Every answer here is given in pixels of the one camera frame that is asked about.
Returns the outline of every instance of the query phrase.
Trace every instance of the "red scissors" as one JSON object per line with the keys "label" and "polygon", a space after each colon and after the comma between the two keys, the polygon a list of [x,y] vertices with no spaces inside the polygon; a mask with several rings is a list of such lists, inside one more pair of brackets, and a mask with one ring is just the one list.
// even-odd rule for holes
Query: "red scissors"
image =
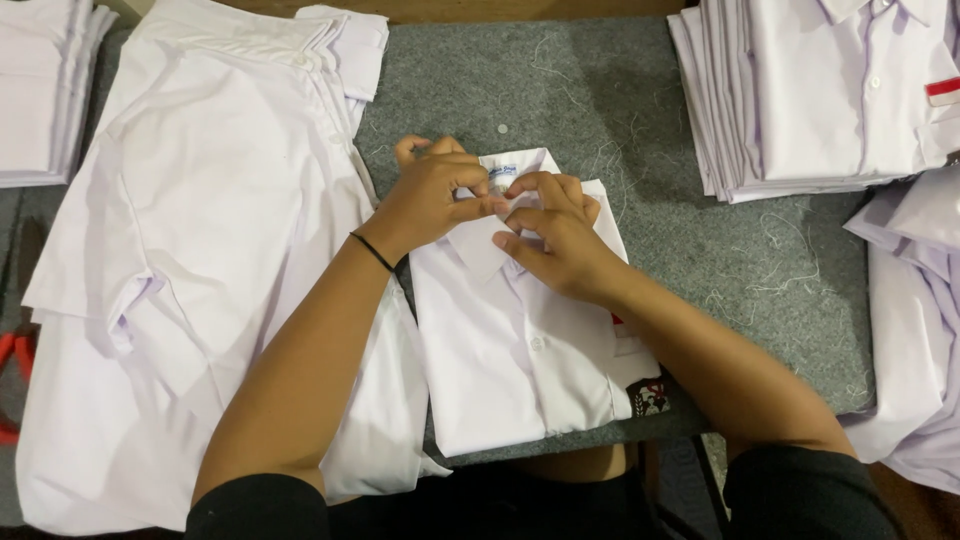
{"label": "red scissors", "polygon": [[[30,284],[30,278],[34,274],[42,249],[43,230],[36,219],[28,217],[23,221],[20,230],[20,248],[16,260],[17,288],[21,299],[27,290],[27,285]],[[0,373],[6,366],[7,360],[15,357],[20,377],[27,383],[30,382],[30,374],[34,370],[36,338],[40,332],[40,325],[31,322],[33,314],[34,311],[29,307],[21,307],[20,325],[16,330],[0,336]],[[0,444],[16,444],[19,438],[20,429],[16,424],[6,414],[0,415]]]}

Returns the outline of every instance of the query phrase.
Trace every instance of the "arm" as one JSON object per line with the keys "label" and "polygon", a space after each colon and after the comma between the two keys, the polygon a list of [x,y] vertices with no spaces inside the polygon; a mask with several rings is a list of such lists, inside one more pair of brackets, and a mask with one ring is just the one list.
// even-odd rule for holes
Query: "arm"
{"label": "arm", "polygon": [[[445,137],[413,135],[396,147],[400,178],[357,233],[391,265],[433,242],[457,223],[505,211],[487,196],[487,169]],[[477,198],[455,203],[452,190]],[[213,432],[194,487],[193,503],[214,487],[259,473],[281,473],[324,492],[321,459],[347,406],[390,272],[349,237],[306,298],[247,374]]]}
{"label": "arm", "polygon": [[536,232],[549,253],[509,233],[493,242],[557,292],[609,309],[630,325],[727,438],[729,459],[771,443],[855,457],[832,411],[805,382],[611,252],[582,210],[589,202],[579,181],[567,178],[535,173],[505,193],[540,192],[544,210],[518,209],[507,224]]}

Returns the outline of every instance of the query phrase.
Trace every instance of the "red white flag patch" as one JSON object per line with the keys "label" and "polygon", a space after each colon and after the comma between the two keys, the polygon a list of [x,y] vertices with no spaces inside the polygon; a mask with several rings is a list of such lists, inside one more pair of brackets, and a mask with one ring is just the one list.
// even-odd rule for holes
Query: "red white flag patch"
{"label": "red white flag patch", "polygon": [[926,99],[933,107],[960,103],[960,77],[926,85],[924,88],[926,88]]}

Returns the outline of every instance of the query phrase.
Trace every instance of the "black shirt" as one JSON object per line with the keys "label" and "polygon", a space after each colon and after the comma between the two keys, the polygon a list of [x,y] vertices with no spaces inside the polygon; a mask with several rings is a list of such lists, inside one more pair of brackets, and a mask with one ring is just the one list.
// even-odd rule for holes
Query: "black shirt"
{"label": "black shirt", "polygon": [[[732,538],[896,538],[866,467],[843,454],[766,447],[730,465]],[[592,484],[531,479],[504,466],[421,479],[416,491],[327,507],[303,480],[254,475],[203,496],[188,540],[665,538],[639,474]]]}

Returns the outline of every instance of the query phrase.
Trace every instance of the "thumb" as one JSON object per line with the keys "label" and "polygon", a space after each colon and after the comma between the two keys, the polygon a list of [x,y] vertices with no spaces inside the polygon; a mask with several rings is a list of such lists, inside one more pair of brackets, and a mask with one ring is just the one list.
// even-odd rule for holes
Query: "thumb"
{"label": "thumb", "polygon": [[503,231],[495,233],[493,244],[543,281],[543,272],[547,268],[548,255],[526,245],[519,236],[513,233]]}
{"label": "thumb", "polygon": [[450,217],[456,223],[473,221],[496,213],[507,213],[510,205],[499,197],[472,197],[453,204]]}

